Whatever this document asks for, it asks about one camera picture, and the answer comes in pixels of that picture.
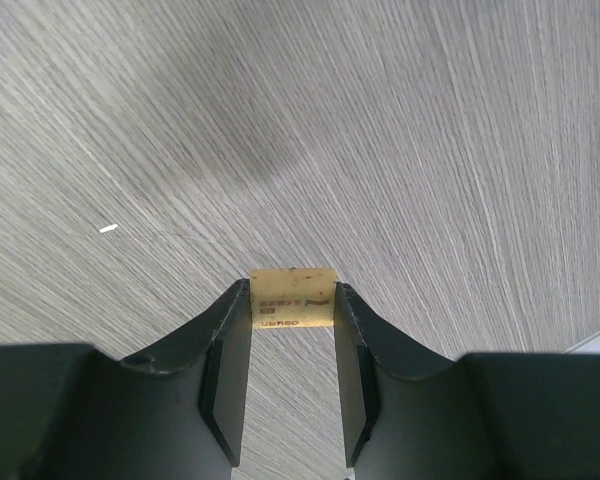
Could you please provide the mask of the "small yellow eraser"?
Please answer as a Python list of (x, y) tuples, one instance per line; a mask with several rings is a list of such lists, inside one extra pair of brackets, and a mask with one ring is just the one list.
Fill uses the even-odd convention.
[(333, 326), (334, 269), (260, 269), (249, 280), (254, 330)]

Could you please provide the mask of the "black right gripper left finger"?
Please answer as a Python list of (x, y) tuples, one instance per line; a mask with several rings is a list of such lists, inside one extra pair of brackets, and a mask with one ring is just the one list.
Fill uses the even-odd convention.
[(227, 479), (238, 465), (249, 283), (121, 360), (0, 345), (0, 479)]

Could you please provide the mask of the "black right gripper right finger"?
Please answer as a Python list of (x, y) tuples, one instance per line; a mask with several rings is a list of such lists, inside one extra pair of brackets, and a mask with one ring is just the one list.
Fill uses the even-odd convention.
[(335, 291), (345, 460), (359, 479), (600, 479), (600, 354), (447, 359)]

